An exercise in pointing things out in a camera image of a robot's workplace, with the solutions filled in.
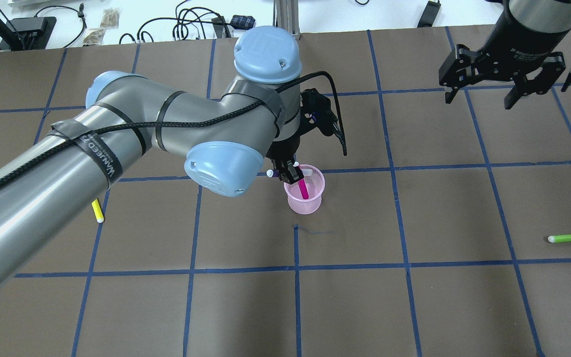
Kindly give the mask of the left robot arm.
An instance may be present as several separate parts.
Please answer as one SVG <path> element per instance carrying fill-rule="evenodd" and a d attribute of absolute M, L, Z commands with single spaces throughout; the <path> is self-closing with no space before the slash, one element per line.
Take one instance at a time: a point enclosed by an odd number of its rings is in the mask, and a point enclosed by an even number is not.
<path fill-rule="evenodd" d="M 233 54 L 220 101 L 104 72 L 82 113 L 0 169 L 0 287 L 152 148 L 182 157 L 202 187 L 244 194 L 270 146 L 295 132 L 302 64 L 294 36 L 272 26 L 247 31 Z"/>

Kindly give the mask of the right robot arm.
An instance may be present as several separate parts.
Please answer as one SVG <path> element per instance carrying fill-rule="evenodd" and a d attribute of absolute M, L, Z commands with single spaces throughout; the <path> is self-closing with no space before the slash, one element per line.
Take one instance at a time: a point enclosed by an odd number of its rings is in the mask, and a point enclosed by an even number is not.
<path fill-rule="evenodd" d="M 548 93 L 569 71 L 562 90 L 571 85 L 571 68 L 557 46 L 571 31 L 571 0 L 504 0 L 503 11 L 483 46 L 472 51 L 458 44 L 438 70 L 450 104 L 458 91 L 485 80 L 513 83 L 506 109 L 522 97 Z"/>

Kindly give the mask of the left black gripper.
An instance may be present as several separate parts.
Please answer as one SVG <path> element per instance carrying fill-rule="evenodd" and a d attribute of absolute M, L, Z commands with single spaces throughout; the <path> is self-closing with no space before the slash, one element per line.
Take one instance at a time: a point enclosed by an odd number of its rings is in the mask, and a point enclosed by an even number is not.
<path fill-rule="evenodd" d="M 295 184 L 304 178 L 302 169 L 295 166 L 295 153 L 300 145 L 300 136 L 293 135 L 288 139 L 273 141 L 266 157 L 270 159 L 273 169 L 285 172 L 288 170 L 288 179 L 282 180 L 287 184 Z"/>

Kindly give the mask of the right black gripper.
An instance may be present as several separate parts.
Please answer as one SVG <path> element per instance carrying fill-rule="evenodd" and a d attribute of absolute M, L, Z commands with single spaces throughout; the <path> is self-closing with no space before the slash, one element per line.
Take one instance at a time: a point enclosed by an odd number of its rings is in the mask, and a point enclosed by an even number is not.
<path fill-rule="evenodd" d="M 446 104 L 453 103 L 460 88 L 482 81 L 514 83 L 504 97 L 506 110 L 526 95 L 547 93 L 566 70 L 564 54 L 556 50 L 565 36 L 565 31 L 537 32 L 499 20 L 477 50 L 455 44 L 438 70 Z"/>

